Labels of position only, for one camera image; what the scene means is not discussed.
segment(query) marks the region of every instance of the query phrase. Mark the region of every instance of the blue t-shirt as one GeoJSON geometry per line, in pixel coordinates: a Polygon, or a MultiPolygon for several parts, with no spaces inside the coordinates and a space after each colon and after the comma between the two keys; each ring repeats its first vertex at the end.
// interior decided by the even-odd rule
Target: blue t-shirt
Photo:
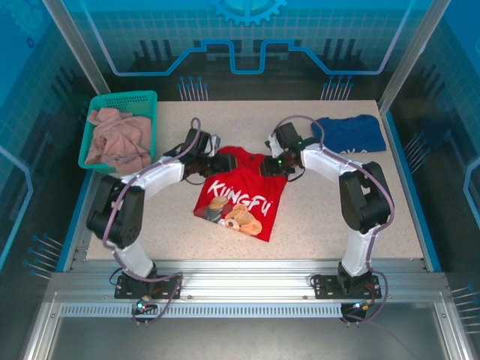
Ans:
{"type": "MultiPolygon", "coordinates": [[[[372,115],[317,121],[325,130],[324,145],[334,152],[384,152],[387,149],[380,124],[372,115]]],[[[312,130],[315,139],[320,140],[320,129],[312,124],[312,130]]]]}

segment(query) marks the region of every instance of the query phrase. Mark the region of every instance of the red t-shirt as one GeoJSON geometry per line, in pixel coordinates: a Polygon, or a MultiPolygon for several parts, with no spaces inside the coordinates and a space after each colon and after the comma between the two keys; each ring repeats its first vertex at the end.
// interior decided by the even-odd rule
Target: red t-shirt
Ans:
{"type": "Polygon", "coordinates": [[[193,213],[268,242],[287,178],[260,175],[265,155],[235,146],[218,153],[233,155],[237,168],[206,179],[193,213]]]}

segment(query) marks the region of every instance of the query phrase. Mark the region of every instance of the floor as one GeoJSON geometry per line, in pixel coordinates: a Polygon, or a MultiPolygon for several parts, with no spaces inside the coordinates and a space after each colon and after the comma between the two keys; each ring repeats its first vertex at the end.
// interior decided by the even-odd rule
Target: floor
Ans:
{"type": "Polygon", "coordinates": [[[129,319],[67,318],[50,360],[410,360],[446,359],[429,306],[389,305],[375,325],[339,319],[162,319],[137,328],[129,319]]]}

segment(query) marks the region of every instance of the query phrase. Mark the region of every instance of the pink cloth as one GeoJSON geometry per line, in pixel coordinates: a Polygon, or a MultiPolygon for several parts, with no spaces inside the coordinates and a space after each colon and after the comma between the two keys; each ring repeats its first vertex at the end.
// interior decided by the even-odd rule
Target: pink cloth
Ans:
{"type": "Polygon", "coordinates": [[[85,164],[105,163],[119,173],[131,174],[152,163],[149,118],[104,107],[93,110],[88,121],[96,126],[85,164]]]}

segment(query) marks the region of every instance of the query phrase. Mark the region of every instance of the gear logo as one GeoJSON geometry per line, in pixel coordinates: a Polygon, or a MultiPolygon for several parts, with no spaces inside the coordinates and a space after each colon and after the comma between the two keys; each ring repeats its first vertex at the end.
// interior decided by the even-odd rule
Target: gear logo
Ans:
{"type": "Polygon", "coordinates": [[[233,20],[237,26],[251,23],[260,25],[262,20],[270,21],[272,14],[279,14],[279,7],[287,5],[287,0],[214,0],[217,15],[225,21],[233,20]]]}
{"type": "Polygon", "coordinates": [[[33,36],[44,23],[41,0],[0,0],[0,10],[8,9],[15,23],[27,36],[33,36]]]}

